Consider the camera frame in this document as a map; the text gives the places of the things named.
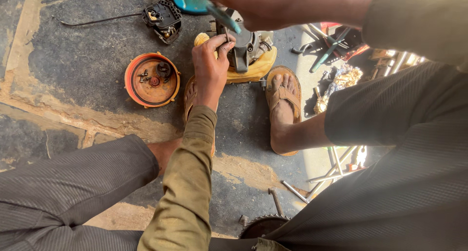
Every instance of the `rusty metal cover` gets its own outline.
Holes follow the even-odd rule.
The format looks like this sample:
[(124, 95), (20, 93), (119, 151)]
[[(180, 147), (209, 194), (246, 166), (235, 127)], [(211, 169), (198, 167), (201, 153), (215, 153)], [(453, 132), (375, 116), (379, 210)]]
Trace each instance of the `rusty metal cover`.
[[(170, 75), (166, 78), (160, 77), (156, 72), (160, 62), (169, 64), (171, 68)], [(142, 54), (128, 65), (125, 71), (125, 87), (130, 97), (145, 108), (161, 107), (174, 101), (179, 92), (180, 73), (160, 52)]]

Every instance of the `brown sandal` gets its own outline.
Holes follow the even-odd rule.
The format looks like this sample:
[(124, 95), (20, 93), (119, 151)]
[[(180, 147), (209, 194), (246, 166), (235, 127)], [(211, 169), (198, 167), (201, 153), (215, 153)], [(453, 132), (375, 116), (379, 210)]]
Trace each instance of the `brown sandal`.
[[(294, 77), (294, 87), (296, 88), (296, 95), (293, 95), (291, 92), (289, 92), (283, 85), (281, 85), (278, 90), (272, 91), (273, 85), (272, 85), (272, 80), (275, 75), (284, 75), (284, 74), (289, 74), (289, 76)], [(268, 106), (270, 107), (270, 122), (272, 120), (272, 111), (278, 104), (278, 102), (281, 99), (287, 99), (291, 104), (294, 106), (294, 121), (293, 124), (299, 123), (302, 120), (301, 117), (301, 84), (299, 84), (299, 80), (297, 76), (294, 74), (294, 72), (285, 67), (285, 66), (276, 66), (270, 70), (268, 73), (268, 76), (266, 78), (266, 100), (268, 102)], [(288, 152), (284, 154), (280, 154), (283, 156), (291, 156), (299, 151), (293, 151), (293, 152)]]
[[(189, 87), (193, 82), (195, 82), (195, 75), (190, 77), (189, 81), (187, 82), (187, 85), (185, 86), (185, 90), (184, 90), (184, 97), (187, 95), (187, 91), (189, 90)], [(189, 120), (189, 114), (190, 114), (190, 111), (192, 110), (193, 99), (195, 98), (195, 96), (196, 96), (196, 91), (189, 99), (187, 99), (186, 102), (184, 102), (184, 117), (182, 118), (182, 120), (184, 121), (184, 126), (187, 124), (187, 121)], [(211, 147), (211, 158), (214, 157), (214, 152), (216, 150), (216, 147), (214, 146), (214, 139), (215, 137), (213, 137), (213, 146)]]

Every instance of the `olive green sleeve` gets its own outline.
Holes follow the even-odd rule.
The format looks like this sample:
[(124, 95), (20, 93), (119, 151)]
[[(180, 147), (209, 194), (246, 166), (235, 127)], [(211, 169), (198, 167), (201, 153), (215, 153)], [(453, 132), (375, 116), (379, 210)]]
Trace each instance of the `olive green sleeve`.
[(468, 72), (468, 0), (372, 0), (363, 25), (371, 47), (397, 49)]
[(162, 180), (164, 196), (140, 238), (138, 251), (208, 250), (216, 120), (216, 113), (207, 106), (192, 108), (182, 144), (172, 154)]

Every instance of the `blue plastic part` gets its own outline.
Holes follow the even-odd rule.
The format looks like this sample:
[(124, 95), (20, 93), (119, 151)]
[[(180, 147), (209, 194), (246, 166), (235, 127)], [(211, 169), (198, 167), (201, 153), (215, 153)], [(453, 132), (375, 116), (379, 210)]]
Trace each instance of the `blue plastic part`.
[(238, 35), (241, 34), (241, 27), (237, 24), (236, 21), (231, 19), (231, 16), (227, 15), (226, 12), (222, 11), (218, 7), (214, 6), (213, 3), (209, 3), (206, 6), (208, 12), (213, 15), (213, 17), (218, 20), (223, 26), (227, 27), (229, 30), (234, 31)]
[(191, 15), (209, 14), (206, 9), (209, 3), (208, 0), (174, 0), (174, 4), (181, 12)]

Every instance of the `cable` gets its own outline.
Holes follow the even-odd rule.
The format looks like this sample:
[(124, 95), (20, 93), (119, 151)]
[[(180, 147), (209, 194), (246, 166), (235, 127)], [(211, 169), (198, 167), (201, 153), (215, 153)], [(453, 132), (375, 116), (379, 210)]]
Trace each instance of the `cable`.
[(79, 25), (85, 25), (85, 24), (91, 24), (91, 23), (97, 23), (97, 22), (102, 22), (102, 21), (110, 21), (110, 20), (114, 20), (114, 19), (119, 19), (119, 18), (125, 18), (125, 17), (130, 17), (130, 16), (137, 16), (137, 15), (142, 15), (142, 13), (138, 13), (138, 14), (132, 14), (132, 15), (122, 15), (122, 16), (117, 16), (117, 17), (112, 17), (112, 18), (107, 18), (107, 19), (104, 19), (104, 20), (99, 20), (99, 21), (88, 21), (88, 22), (83, 22), (83, 23), (67, 23), (67, 22), (64, 22), (64, 21), (61, 21), (60, 19), (57, 18), (57, 20), (59, 20), (63, 25), (68, 25), (68, 26), (79, 26)]

